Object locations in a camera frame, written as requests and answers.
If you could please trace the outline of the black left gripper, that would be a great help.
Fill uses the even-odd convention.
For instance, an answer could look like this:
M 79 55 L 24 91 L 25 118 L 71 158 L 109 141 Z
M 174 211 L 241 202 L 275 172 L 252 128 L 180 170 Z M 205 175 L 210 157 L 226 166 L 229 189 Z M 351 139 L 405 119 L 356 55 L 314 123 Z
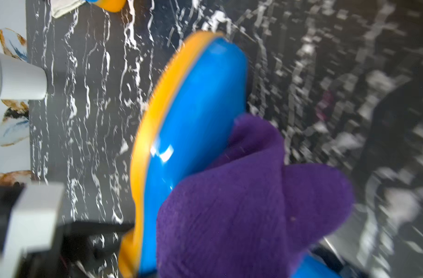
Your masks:
M 90 238 L 122 234 L 132 224 L 63 222 L 64 185 L 0 186 L 0 278 L 84 277 L 118 250 L 93 247 Z

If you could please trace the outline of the purple cloth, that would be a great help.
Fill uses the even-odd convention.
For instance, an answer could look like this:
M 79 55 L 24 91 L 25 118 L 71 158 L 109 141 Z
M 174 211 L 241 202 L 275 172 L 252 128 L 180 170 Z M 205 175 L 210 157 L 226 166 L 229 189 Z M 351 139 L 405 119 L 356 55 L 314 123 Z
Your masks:
M 311 245 L 349 217 L 353 187 L 325 164 L 284 163 L 268 121 L 235 120 L 229 144 L 182 180 L 157 216 L 162 278 L 289 278 Z

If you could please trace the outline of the blue rubber boot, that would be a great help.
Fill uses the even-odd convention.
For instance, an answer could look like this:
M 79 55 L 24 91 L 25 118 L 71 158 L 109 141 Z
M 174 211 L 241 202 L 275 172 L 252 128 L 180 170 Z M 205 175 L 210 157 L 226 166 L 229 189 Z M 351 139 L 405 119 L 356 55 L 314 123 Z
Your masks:
M 126 0 L 86 0 L 86 2 L 95 5 L 108 12 L 120 12 L 125 6 Z
M 157 214 L 176 185 L 225 149 L 244 113 L 247 60 L 222 34 L 191 34 L 162 74 L 136 134 L 130 162 L 135 227 L 118 267 L 136 278 L 157 268 Z

